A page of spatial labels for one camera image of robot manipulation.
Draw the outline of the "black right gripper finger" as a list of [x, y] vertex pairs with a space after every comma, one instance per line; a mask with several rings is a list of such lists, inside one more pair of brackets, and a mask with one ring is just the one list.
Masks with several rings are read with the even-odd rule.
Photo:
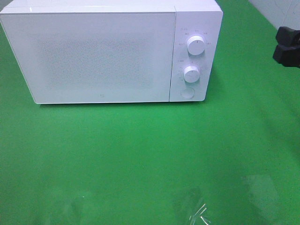
[[284, 67], [300, 67], [300, 46], [277, 45], [273, 54], [273, 59]]
[[300, 44], [300, 31], [294, 30], [286, 26], [279, 27], [276, 34], [276, 41], [280, 45], [287, 47], [296, 46]]

